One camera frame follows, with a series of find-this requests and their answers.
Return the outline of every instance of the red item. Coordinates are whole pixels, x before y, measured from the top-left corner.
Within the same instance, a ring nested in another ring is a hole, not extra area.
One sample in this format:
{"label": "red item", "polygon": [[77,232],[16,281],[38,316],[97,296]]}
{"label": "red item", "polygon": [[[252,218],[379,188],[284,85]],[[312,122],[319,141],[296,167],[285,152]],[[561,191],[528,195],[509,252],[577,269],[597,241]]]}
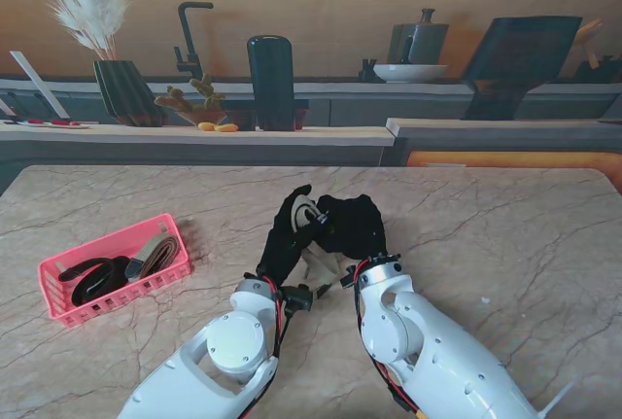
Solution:
{"label": "red item", "polygon": [[[133,258],[151,238],[161,234],[164,229],[175,236],[180,245],[175,260],[169,266],[134,283],[127,283],[122,288],[79,307],[71,303],[71,295],[80,279],[76,278],[66,282],[58,281],[58,275],[65,269],[96,257],[112,259],[116,256],[128,256]],[[45,259],[39,263],[38,273],[39,286],[48,304],[50,318],[60,322],[65,327],[75,327],[88,319],[126,305],[133,299],[174,280],[190,275],[190,260],[182,236],[175,226],[175,220],[170,214],[163,213],[137,225],[126,227],[70,251]]]}

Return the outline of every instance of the white bowl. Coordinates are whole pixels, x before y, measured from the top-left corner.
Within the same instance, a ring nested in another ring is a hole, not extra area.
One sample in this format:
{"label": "white bowl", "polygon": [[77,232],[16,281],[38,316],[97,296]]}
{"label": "white bowl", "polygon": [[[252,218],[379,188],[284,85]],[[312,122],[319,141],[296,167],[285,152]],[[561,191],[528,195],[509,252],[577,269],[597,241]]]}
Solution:
{"label": "white bowl", "polygon": [[414,84],[440,77],[447,69],[444,65],[433,64],[376,64],[374,72],[388,83]]}

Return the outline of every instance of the black faucet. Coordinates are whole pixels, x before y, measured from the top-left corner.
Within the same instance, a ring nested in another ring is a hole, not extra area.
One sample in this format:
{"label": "black faucet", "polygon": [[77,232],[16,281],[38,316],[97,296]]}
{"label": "black faucet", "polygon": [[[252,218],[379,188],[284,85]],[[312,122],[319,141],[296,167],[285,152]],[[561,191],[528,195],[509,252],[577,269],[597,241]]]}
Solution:
{"label": "black faucet", "polygon": [[190,72],[192,73],[193,79],[201,80],[203,77],[203,69],[201,68],[201,62],[198,60],[198,54],[196,54],[196,51],[194,50],[192,34],[190,33],[190,27],[188,26],[188,18],[186,17],[187,8],[214,9],[214,4],[186,1],[180,4],[177,9],[179,13],[179,20],[182,23],[182,30],[184,30],[184,37],[186,38],[186,46],[188,47],[188,61],[184,61],[182,58],[182,52],[179,47],[174,48],[175,57],[177,57],[177,70],[179,72]]}

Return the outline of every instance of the small fruit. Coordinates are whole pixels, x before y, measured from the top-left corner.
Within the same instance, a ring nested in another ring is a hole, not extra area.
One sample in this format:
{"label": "small fruit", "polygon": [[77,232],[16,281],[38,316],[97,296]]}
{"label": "small fruit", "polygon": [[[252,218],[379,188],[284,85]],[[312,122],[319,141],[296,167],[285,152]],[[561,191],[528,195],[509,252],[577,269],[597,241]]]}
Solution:
{"label": "small fruit", "polygon": [[214,130],[215,124],[213,122],[201,122],[197,127],[201,130]]}
{"label": "small fruit", "polygon": [[223,124],[214,127],[219,132],[237,132],[237,125],[235,124]]}

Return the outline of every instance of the countertop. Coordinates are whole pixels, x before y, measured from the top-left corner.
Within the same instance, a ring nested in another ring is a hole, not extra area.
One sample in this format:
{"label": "countertop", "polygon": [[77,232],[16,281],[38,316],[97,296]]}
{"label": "countertop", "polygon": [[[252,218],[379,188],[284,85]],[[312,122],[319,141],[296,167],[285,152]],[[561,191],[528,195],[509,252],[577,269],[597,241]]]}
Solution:
{"label": "countertop", "polygon": [[391,147],[385,127],[304,127],[296,132],[204,132],[193,126],[130,127],[91,124],[88,129],[28,127],[0,122],[0,141],[38,140],[113,144],[283,145]]}
{"label": "countertop", "polygon": [[[50,90],[72,95],[99,93],[95,82],[47,82]],[[155,94],[166,93],[166,87],[181,88],[190,98],[196,89],[190,84],[149,83]],[[0,90],[36,90],[31,81],[0,79]],[[253,99],[251,83],[214,83],[214,90],[224,93],[229,100]],[[530,94],[618,94],[622,84],[544,84]],[[402,98],[414,95],[462,95],[471,97],[473,91],[463,84],[360,84],[360,83],[295,83],[294,96],[299,99],[336,98]]]}
{"label": "countertop", "polygon": [[[32,166],[0,197],[0,418],[115,417],[229,310],[283,198],[305,183],[313,198],[369,194],[416,290],[537,408],[578,376],[548,417],[619,417],[622,198],[593,170]],[[49,320],[39,261],[162,212],[177,220],[191,276],[75,329]],[[411,417],[363,350],[350,290],[296,314],[250,417]]]}
{"label": "countertop", "polygon": [[622,142],[622,125],[597,120],[533,120],[533,121],[467,121],[467,120],[411,120],[388,118],[387,129],[398,138],[434,137],[441,133],[449,136],[481,137],[494,132],[505,138],[518,137],[529,145],[530,139],[559,136],[566,140],[590,136],[611,137]]}

